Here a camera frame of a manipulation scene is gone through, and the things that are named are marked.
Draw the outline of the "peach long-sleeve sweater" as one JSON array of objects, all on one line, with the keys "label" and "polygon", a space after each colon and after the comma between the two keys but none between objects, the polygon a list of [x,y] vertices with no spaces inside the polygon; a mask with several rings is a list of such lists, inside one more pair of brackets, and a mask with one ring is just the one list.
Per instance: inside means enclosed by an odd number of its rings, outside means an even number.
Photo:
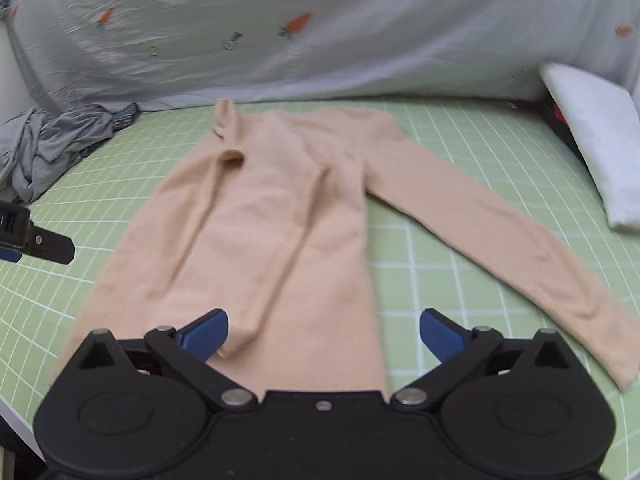
[{"label": "peach long-sleeve sweater", "polygon": [[208,360],[256,393],[383,391],[367,199],[420,222],[577,339],[614,382],[639,371],[639,321],[544,226],[473,180],[428,185],[427,158],[380,110],[242,113],[213,129],[129,223],[58,359],[90,330],[132,339],[228,314]]}]

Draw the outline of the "crumpled grey shirt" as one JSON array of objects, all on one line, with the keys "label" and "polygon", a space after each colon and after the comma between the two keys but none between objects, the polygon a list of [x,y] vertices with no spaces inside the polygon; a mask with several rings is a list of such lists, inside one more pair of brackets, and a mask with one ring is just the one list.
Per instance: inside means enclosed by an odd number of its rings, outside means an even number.
[{"label": "crumpled grey shirt", "polygon": [[1,125],[1,199],[28,205],[122,128],[99,105],[52,115],[32,107]]}]

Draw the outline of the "blue plaid shirt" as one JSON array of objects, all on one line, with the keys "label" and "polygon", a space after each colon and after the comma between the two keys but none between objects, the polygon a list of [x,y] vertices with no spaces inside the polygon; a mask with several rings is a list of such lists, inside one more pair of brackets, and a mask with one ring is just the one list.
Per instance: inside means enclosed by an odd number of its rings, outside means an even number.
[{"label": "blue plaid shirt", "polygon": [[130,103],[120,110],[110,110],[108,114],[111,116],[112,131],[118,133],[131,127],[141,114],[141,110],[137,103]]}]

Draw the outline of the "grey carrot-print duvet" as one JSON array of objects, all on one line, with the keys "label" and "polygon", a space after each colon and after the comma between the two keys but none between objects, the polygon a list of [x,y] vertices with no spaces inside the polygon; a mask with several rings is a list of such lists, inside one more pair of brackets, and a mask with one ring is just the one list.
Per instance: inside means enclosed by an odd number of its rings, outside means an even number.
[{"label": "grey carrot-print duvet", "polygon": [[639,76],[639,0],[1,0],[1,21],[49,110],[533,100],[548,61]]}]

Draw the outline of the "white pillow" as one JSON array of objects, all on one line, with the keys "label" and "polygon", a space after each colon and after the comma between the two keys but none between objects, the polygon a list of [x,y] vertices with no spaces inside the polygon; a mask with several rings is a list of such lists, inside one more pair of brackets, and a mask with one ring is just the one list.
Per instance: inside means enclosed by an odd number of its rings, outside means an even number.
[{"label": "white pillow", "polygon": [[539,70],[585,159],[613,230],[639,229],[639,112],[627,89],[580,68]]}]

